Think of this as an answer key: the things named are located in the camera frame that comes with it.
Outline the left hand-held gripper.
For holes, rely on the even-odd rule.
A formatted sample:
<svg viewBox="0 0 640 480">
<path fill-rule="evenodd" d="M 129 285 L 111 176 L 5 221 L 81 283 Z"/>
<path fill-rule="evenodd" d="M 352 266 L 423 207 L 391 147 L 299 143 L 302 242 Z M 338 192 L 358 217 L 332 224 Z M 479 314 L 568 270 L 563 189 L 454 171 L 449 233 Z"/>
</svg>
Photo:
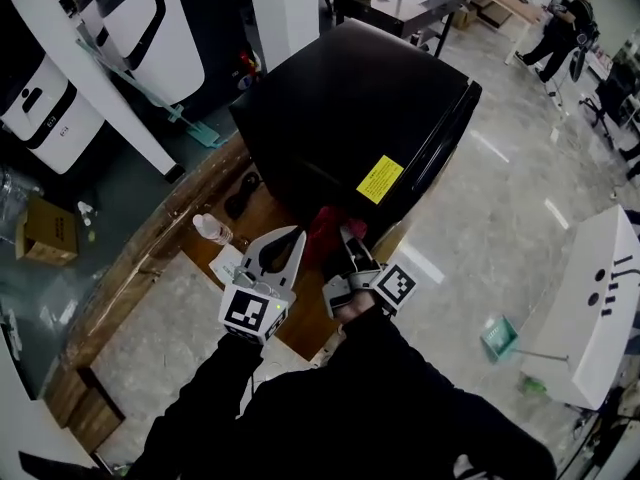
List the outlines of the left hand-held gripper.
<svg viewBox="0 0 640 480">
<path fill-rule="evenodd" d="M 224 329 L 252 344 L 265 345 L 289 315 L 296 300 L 290 290 L 305 249 L 307 234 L 298 226 L 274 229 L 247 248 L 233 281 L 226 285 L 219 310 Z M 281 271 L 280 286 L 254 276 L 256 271 Z"/>
</svg>

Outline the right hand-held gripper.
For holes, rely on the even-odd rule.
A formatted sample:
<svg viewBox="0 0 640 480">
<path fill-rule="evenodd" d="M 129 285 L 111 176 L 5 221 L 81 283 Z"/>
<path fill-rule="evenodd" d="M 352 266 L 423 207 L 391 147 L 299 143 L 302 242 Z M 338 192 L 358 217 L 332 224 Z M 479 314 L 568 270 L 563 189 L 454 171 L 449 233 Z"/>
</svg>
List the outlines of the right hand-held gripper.
<svg viewBox="0 0 640 480">
<path fill-rule="evenodd" d="M 346 225 L 339 232 L 340 269 L 346 276 L 336 275 L 322 288 L 329 317 L 335 318 L 338 309 L 350 304 L 361 291 L 371 292 L 387 315 L 396 316 L 413 296 L 417 281 L 397 262 L 380 265 Z"/>
</svg>

